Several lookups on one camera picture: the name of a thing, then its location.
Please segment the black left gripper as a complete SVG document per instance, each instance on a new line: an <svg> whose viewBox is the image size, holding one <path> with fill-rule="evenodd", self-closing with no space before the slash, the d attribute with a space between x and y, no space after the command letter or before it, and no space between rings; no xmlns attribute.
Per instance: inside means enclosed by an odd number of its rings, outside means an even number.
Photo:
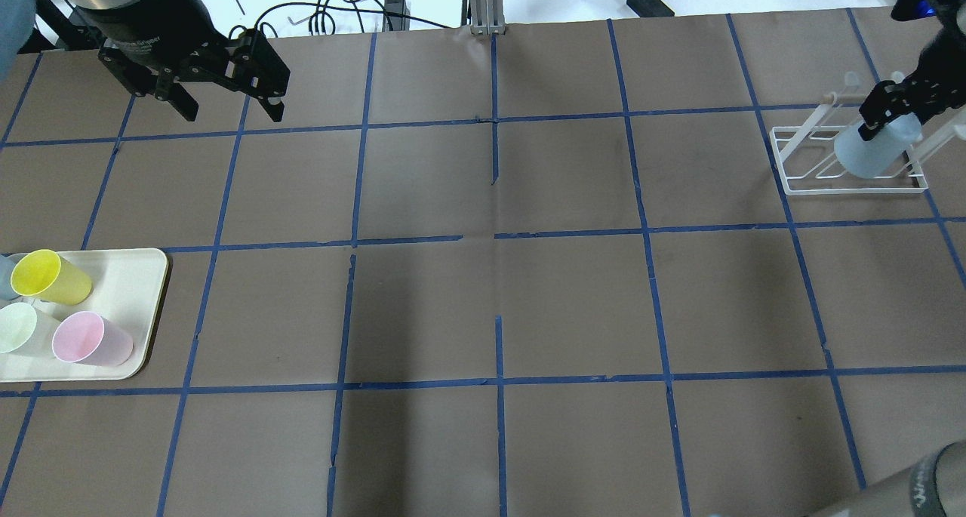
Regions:
<svg viewBox="0 0 966 517"><path fill-rule="evenodd" d="M221 86L246 93L258 101L270 121L282 122L291 71L259 29L244 29L229 40L215 29L201 0L75 0L75 5L131 62L146 69L169 69L186 80L180 70L184 60L192 55L217 56L210 70L223 77ZM226 72L229 60L230 75ZM197 101L183 85L158 85L155 99L187 122L196 121Z"/></svg>

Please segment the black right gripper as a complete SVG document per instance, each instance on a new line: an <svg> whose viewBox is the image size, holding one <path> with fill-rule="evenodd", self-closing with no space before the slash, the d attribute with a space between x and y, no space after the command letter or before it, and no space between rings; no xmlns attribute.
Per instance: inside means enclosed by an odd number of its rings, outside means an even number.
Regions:
<svg viewBox="0 0 966 517"><path fill-rule="evenodd" d="M965 0L898 0L891 18L909 22L931 17L940 25L935 38L921 50L915 70L901 82L879 82L860 105L860 139L875 139L886 125L904 115L921 124L965 102Z"/></svg>

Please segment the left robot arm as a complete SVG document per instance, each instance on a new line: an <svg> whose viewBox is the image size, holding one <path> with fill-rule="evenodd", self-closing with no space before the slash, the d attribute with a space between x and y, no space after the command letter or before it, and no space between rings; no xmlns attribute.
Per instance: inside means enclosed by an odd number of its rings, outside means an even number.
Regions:
<svg viewBox="0 0 966 517"><path fill-rule="evenodd" d="M228 38L202 0L70 1L103 33L99 60L135 97L151 95L192 122L198 102L186 84L211 83L282 121L291 71L259 29Z"/></svg>

